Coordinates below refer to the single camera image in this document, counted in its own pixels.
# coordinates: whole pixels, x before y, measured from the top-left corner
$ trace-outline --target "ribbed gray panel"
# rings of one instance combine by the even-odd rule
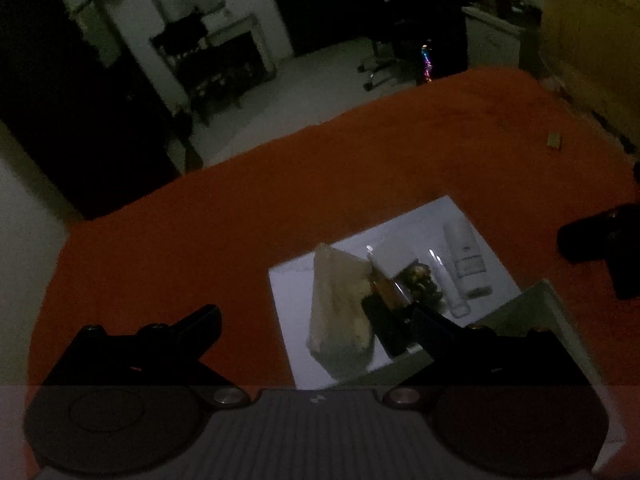
[[[39,480],[66,480],[45,470]],[[183,455],[132,480],[496,480],[463,463],[417,413],[386,408],[371,391],[268,390],[218,412]],[[563,477],[591,479],[587,472]]]

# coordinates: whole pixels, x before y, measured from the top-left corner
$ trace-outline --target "bed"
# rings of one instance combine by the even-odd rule
[[[546,146],[554,132],[559,151]],[[215,303],[223,335],[203,361],[254,391],[292,385],[268,269],[448,194],[520,288],[548,278],[564,299],[628,431],[606,473],[628,473],[640,469],[640,301],[615,299],[603,262],[564,261],[556,230],[635,193],[622,151],[529,75],[469,70],[77,225],[33,331],[29,381],[85,324],[133,333]]]

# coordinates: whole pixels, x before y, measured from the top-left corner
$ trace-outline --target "white cabinet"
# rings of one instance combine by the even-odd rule
[[[518,27],[477,7],[463,7],[469,68],[483,65],[523,67],[530,52],[531,31]]]

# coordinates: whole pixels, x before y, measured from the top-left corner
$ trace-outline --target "black camera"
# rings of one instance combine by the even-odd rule
[[[572,263],[604,259],[616,297],[640,296],[640,205],[621,205],[562,226],[558,249]]]

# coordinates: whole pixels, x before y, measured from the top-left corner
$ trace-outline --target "nightstand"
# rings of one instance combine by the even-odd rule
[[[503,20],[479,9],[462,7],[466,15],[469,68],[484,65],[517,66],[536,75],[540,72],[540,27],[514,15]]]

